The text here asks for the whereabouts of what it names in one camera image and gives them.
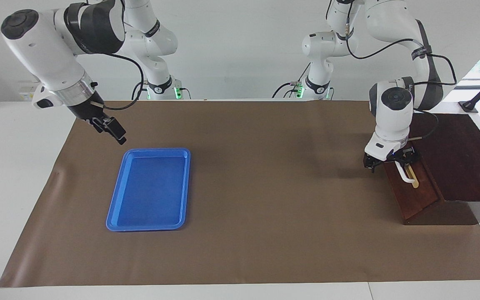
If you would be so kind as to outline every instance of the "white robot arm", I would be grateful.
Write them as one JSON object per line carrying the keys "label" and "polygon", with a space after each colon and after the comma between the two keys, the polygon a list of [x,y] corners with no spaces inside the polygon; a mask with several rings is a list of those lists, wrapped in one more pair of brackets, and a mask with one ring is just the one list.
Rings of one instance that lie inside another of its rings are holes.
{"label": "white robot arm", "polygon": [[345,40],[348,40],[352,51],[358,47],[358,41],[353,36],[353,23],[360,7],[353,7],[349,13],[350,32],[346,34],[346,23],[349,5],[334,1],[327,13],[327,23],[331,27],[329,32],[315,32],[303,39],[303,53],[310,59],[310,70],[302,80],[302,97],[323,99],[327,96],[334,66],[330,57],[349,55]]}
{"label": "white robot arm", "polygon": [[135,30],[127,32],[127,55],[142,67],[151,99],[181,99],[181,82],[170,74],[159,56],[177,51],[177,38],[155,16],[149,0],[126,0],[125,22]]}
{"label": "white robot arm", "polygon": [[104,102],[95,91],[97,83],[75,60],[82,54],[117,53],[125,42],[125,21],[138,29],[129,34],[131,56],[143,66],[150,86],[164,87],[162,93],[153,89],[154,95],[177,98],[170,93],[176,91],[174,87],[167,85],[168,80],[176,80],[158,57],[175,53],[177,39],[160,26],[149,0],[102,0],[44,12],[17,11],[3,22],[1,31],[7,45],[42,82],[34,95],[34,106],[65,105],[98,132],[108,132],[120,144],[125,143],[123,127],[103,112]]}
{"label": "white robot arm", "polygon": [[432,48],[420,21],[414,19],[404,0],[331,0],[327,22],[331,32],[318,32],[303,40],[303,51],[311,59],[311,70],[304,79],[304,97],[322,99],[327,93],[333,67],[328,57],[352,55],[357,49],[354,21],[366,6],[367,30],[377,40],[400,44],[409,49],[416,76],[378,82],[370,90],[370,110],[375,116],[375,133],[365,148],[365,167],[374,170],[384,161],[404,160],[414,110],[430,110],[443,99]]}
{"label": "white robot arm", "polygon": [[5,42],[25,67],[42,82],[35,106],[63,104],[77,118],[125,143],[125,130],[103,112],[96,83],[75,60],[84,53],[115,53],[124,42],[124,3],[105,0],[96,5],[75,3],[66,9],[21,10],[2,23]]}

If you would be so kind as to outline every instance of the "white table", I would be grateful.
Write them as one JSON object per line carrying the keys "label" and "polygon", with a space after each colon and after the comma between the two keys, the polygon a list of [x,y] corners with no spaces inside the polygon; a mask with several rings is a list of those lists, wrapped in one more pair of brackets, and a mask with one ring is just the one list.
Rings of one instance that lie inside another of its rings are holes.
{"label": "white table", "polygon": [[[436,112],[459,112],[445,103]],[[480,127],[480,117],[472,117]],[[74,122],[66,108],[0,102],[0,276]],[[0,289],[0,299],[480,299],[480,281]]]}

